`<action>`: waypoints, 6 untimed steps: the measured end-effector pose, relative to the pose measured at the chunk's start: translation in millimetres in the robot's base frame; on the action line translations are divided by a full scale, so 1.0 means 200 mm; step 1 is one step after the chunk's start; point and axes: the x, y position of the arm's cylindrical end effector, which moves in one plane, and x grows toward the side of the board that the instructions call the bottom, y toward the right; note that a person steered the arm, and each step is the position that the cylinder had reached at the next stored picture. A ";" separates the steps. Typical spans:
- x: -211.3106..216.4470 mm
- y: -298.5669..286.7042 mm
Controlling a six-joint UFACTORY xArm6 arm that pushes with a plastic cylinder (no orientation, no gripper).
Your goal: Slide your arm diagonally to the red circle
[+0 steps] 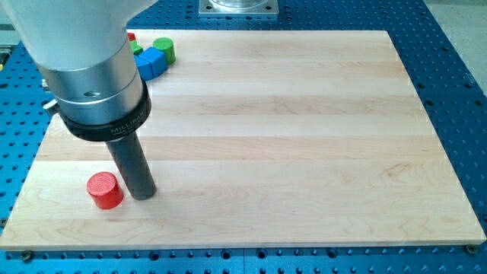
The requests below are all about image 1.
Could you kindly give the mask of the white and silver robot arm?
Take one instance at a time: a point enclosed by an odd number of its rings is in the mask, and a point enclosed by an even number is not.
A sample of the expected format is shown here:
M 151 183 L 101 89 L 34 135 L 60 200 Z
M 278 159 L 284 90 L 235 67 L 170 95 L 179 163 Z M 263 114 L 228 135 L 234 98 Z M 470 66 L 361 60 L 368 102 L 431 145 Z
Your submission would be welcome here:
M 133 133 L 151 104 L 126 25 L 154 0 L 2 0 L 55 100 L 49 110 L 88 141 Z

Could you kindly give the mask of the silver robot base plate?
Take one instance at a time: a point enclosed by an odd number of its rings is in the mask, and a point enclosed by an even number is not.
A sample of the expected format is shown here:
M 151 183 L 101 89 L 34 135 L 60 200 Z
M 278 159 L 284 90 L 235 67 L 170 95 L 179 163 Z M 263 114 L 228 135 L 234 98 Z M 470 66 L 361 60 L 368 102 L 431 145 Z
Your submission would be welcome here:
M 199 0 L 199 14 L 278 14 L 278 0 Z

